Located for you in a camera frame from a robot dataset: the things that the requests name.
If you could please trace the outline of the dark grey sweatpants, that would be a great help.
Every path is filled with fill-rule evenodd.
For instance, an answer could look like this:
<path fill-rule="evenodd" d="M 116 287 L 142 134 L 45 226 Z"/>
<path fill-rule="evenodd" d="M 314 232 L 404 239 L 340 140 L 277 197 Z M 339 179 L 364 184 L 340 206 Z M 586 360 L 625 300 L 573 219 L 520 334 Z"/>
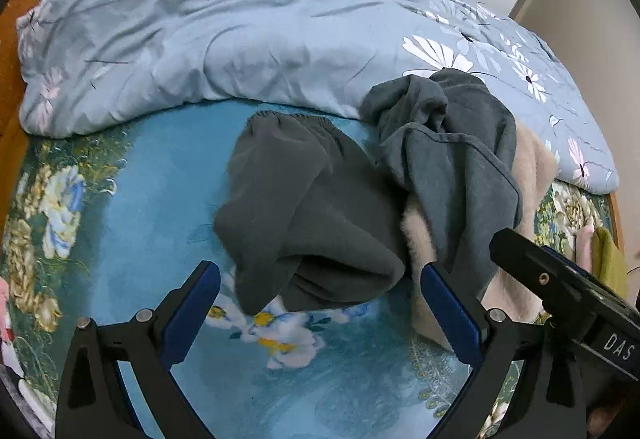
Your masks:
<path fill-rule="evenodd" d="M 365 303 L 405 275 L 406 194 L 328 118 L 263 110 L 236 140 L 214 229 L 241 309 Z"/>

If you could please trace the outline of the olive green folded garment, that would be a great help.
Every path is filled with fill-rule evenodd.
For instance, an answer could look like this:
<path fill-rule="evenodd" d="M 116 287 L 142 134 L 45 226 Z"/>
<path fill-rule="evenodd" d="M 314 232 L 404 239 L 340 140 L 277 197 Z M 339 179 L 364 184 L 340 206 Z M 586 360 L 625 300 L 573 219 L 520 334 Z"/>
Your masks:
<path fill-rule="evenodd" d="M 610 232 L 597 228 L 591 237 L 592 272 L 601 284 L 620 298 L 627 296 L 627 271 L 625 257 L 617 248 Z"/>

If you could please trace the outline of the beige fleece garment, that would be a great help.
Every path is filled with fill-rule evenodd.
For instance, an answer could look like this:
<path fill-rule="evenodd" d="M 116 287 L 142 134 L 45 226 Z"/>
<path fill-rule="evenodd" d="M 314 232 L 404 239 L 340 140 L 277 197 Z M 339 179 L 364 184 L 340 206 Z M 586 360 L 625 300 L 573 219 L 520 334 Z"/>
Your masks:
<path fill-rule="evenodd" d="M 515 231 L 533 240 L 536 210 L 555 178 L 558 161 L 532 130 L 519 120 L 515 125 L 516 151 L 512 174 L 520 188 L 522 201 L 522 217 Z M 412 327 L 416 333 L 450 350 L 448 339 L 420 291 L 421 269 L 433 261 L 436 254 L 422 208 L 414 197 L 408 200 L 401 229 L 407 239 L 412 261 Z M 522 323 L 535 321 L 542 309 L 540 298 L 502 270 L 489 283 L 482 305 L 486 309 L 500 308 L 506 311 L 511 320 Z"/>

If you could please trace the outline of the pink folded garment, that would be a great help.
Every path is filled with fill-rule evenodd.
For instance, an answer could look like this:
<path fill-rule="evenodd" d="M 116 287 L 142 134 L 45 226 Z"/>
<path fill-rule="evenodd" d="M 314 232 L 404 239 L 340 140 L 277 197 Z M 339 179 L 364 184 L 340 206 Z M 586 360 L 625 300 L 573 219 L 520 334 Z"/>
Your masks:
<path fill-rule="evenodd" d="M 576 232 L 575 239 L 575 259 L 578 266 L 583 270 L 592 272 L 591 241 L 596 228 L 593 225 L 586 225 Z"/>

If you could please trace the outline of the blue floral bed blanket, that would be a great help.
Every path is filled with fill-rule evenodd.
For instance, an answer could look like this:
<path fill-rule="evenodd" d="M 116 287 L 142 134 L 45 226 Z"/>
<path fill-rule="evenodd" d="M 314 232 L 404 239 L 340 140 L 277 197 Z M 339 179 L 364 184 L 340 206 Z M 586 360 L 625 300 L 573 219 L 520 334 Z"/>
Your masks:
<path fill-rule="evenodd" d="M 585 438 L 625 289 L 535 235 L 582 138 L 483 87 L 348 120 L 201 102 L 61 131 L 6 216 L 2 375 L 47 438 Z"/>

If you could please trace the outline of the slate grey shirt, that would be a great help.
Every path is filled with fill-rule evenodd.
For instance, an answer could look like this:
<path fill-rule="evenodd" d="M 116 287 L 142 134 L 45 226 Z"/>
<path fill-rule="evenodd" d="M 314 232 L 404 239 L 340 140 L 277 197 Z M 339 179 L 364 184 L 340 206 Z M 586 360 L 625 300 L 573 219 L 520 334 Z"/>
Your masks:
<path fill-rule="evenodd" d="M 437 261 L 482 297 L 497 271 L 489 243 L 522 217 L 510 110 L 477 77 L 445 68 L 377 84 L 360 116 L 378 130 L 380 165 L 418 201 Z"/>

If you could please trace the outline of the light blue floral duvet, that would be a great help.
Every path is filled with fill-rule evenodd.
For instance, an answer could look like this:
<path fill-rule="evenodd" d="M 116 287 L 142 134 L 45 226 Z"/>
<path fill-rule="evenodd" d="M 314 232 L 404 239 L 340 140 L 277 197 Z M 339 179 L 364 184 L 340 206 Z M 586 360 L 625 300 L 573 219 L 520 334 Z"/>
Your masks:
<path fill-rule="evenodd" d="M 487 84 L 562 181 L 620 176 L 547 43 L 475 0 L 40 0 L 16 22 L 22 127 L 67 138 L 186 103 L 244 99 L 358 118 L 376 84 L 451 67 Z"/>

